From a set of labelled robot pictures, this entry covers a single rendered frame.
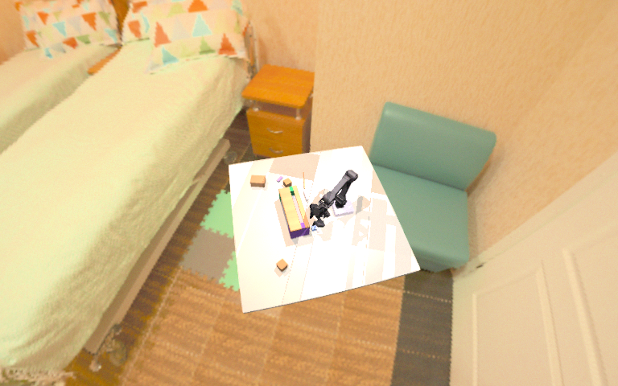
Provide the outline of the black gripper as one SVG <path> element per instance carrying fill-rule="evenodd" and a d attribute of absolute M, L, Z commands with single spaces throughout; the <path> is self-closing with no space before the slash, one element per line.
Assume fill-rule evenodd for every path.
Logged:
<path fill-rule="evenodd" d="M 318 206 L 318 205 L 317 205 L 317 204 L 315 204 L 315 203 L 312 203 L 312 204 L 309 206 L 309 207 L 310 207 L 310 219 L 314 216 L 314 215 L 313 215 L 313 213 L 312 213 L 312 209 L 313 209 L 313 208 L 315 208 L 315 207 L 317 207 L 317 206 Z M 315 225 L 316 225 L 316 227 L 317 227 L 317 228 L 324 228 L 325 223 L 324 223 L 324 221 L 323 221 L 323 220 L 321 220 L 321 217 L 323 217 L 323 214 L 326 214 L 326 212 L 323 212 L 321 215 L 316 216 L 317 221 L 314 221 L 312 226 L 315 226 Z"/>

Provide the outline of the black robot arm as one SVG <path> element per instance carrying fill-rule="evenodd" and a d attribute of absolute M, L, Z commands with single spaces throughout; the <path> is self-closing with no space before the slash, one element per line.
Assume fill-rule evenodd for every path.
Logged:
<path fill-rule="evenodd" d="M 344 176 L 336 184 L 336 186 L 320 199 L 320 201 L 318 202 L 319 206 L 312 209 L 313 215 L 319 216 L 323 212 L 326 212 L 326 214 L 323 214 L 323 219 L 328 218 L 330 216 L 328 209 L 334 204 L 334 201 L 336 209 L 344 208 L 344 205 L 346 205 L 346 203 L 348 202 L 346 197 L 348 190 L 352 183 L 355 182 L 357 179 L 358 174 L 353 169 L 346 170 Z"/>

